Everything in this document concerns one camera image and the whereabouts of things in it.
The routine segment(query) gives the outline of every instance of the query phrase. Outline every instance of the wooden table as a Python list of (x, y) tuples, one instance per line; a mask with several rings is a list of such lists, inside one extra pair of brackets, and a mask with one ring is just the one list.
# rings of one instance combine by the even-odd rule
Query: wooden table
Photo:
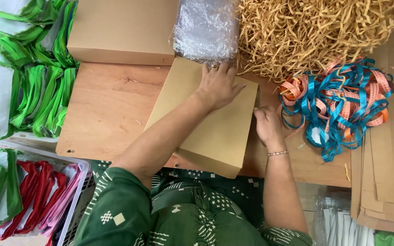
[[(113, 161), (143, 132), (169, 69), (169, 66), (81, 63), (57, 154)], [(251, 74), (241, 77), (259, 83), (261, 105), (280, 104), (277, 94), (273, 94), (276, 84)], [(264, 177), (266, 149), (255, 127), (256, 122), (252, 122), (246, 159), (239, 174)], [(346, 163), (350, 174), (350, 151), (345, 149), (333, 162), (326, 163), (320, 157), (320, 149), (310, 146), (304, 135), (300, 131), (286, 139), (296, 181), (350, 187), (344, 167)], [(202, 170), (174, 155), (166, 166)]]

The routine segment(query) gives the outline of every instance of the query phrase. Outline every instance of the hand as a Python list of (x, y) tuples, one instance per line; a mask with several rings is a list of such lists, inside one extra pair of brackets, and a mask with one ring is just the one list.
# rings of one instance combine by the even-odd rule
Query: hand
[(240, 93), (246, 84), (233, 86), (236, 68), (228, 68), (229, 64), (222, 63), (219, 69), (209, 70), (206, 63), (203, 64), (203, 74), (200, 87), (195, 92), (202, 101), (210, 107), (210, 110), (221, 109)]
[(256, 132), (264, 142), (269, 153), (282, 152), (287, 149), (284, 136), (282, 135), (281, 120), (276, 114), (275, 108), (266, 106), (262, 109), (255, 108)]

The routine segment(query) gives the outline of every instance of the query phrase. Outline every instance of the kraft paper box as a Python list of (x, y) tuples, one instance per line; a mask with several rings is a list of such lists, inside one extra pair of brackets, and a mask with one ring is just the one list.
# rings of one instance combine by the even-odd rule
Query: kraft paper box
[[(198, 89), (202, 64), (176, 57), (145, 129), (176, 108)], [(232, 103), (211, 112), (175, 152), (209, 172), (235, 178), (241, 170), (258, 84), (236, 77), (247, 86)]]
[(79, 1), (68, 51), (85, 62), (171, 65), (178, 0)]

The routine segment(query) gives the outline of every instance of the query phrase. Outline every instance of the woman's right hand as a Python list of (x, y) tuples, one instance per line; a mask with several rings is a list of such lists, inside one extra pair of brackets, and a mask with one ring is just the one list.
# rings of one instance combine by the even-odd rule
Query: woman's right hand
[(282, 135), (281, 120), (276, 114), (275, 108), (266, 106), (261, 109), (255, 108), (256, 132), (267, 147), (268, 153), (276, 153), (287, 150), (284, 136)]

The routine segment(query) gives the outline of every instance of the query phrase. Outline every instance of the person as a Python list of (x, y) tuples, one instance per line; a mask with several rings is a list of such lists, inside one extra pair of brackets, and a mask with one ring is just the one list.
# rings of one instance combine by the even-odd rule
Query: person
[[(113, 163), (93, 161), (95, 194), (74, 246), (312, 245), (289, 154), (268, 157), (265, 178), (162, 168), (211, 111), (246, 86), (235, 68), (203, 65), (200, 87), (143, 132)], [(271, 107), (254, 109), (268, 153), (284, 153)]]

